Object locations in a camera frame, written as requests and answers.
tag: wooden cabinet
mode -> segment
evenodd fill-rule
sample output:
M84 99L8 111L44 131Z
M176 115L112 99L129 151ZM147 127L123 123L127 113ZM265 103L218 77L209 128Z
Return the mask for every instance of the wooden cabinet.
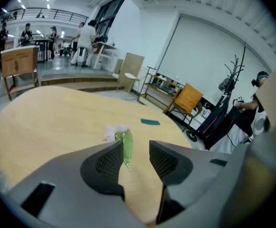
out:
M11 100L11 93L39 86L37 71L38 50L39 46L27 46L1 52L2 75L9 100ZM32 75L32 84L16 86L14 82L14 75L27 73L31 73ZM11 87L8 87L6 78L10 76L13 79L13 84Z
M17 72L18 74L31 73L32 70L32 54L24 53L16 55L17 60Z
M8 57L2 58L2 65L4 65L3 77L8 77L17 74L16 70L16 58Z

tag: staircase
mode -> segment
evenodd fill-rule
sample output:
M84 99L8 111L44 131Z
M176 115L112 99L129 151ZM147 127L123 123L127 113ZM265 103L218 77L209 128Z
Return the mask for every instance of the staircase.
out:
M85 92L98 92L117 90L119 82L113 76L104 74L60 74L43 76L41 79L41 85L55 85Z

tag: railing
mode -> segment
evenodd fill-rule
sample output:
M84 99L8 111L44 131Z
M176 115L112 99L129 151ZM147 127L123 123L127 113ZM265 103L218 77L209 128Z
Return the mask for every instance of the railing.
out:
M3 12L0 14L0 24L18 20L18 19L60 19L65 21L71 21L75 23L86 22L88 17L72 13L59 9L46 9L46 8L26 8L26 9L14 9L8 11L7 13Z

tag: tall window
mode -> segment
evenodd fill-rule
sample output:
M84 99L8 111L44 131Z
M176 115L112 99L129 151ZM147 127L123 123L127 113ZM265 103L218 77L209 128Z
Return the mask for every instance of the tall window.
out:
M96 33L107 35L124 0L113 0L103 5L96 16Z

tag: cabinet door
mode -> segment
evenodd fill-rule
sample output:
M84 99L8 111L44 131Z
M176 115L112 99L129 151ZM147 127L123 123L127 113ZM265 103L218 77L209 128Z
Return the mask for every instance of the cabinet door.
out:
M17 55L18 74L31 73L32 69L32 54L24 53Z
M2 74L3 77L17 74L16 63L14 57L2 58Z

